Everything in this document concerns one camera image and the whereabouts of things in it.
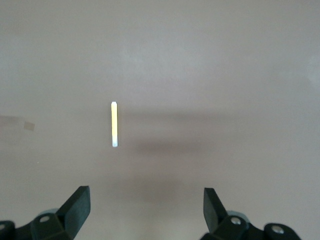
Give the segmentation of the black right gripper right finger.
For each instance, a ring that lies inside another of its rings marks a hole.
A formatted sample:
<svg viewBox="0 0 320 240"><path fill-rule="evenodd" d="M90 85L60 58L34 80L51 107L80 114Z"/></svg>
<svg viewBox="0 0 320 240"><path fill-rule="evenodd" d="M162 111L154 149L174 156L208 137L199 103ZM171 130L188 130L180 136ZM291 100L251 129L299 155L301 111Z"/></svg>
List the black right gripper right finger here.
<svg viewBox="0 0 320 240"><path fill-rule="evenodd" d="M289 226L268 223L263 229L255 227L242 214L228 212L214 188L204 188L203 215L208 233L203 240L299 240Z"/></svg>

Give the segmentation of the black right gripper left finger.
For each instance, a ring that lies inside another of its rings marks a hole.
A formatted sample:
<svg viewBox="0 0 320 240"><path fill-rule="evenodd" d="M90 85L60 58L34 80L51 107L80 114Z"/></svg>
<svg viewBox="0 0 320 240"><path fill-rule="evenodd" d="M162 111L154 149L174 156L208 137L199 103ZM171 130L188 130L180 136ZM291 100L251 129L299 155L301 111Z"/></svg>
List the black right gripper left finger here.
<svg viewBox="0 0 320 240"><path fill-rule="evenodd" d="M0 222L2 240L73 240L91 211L89 186L80 186L54 213L43 213L28 224L16 227L11 220Z"/></svg>

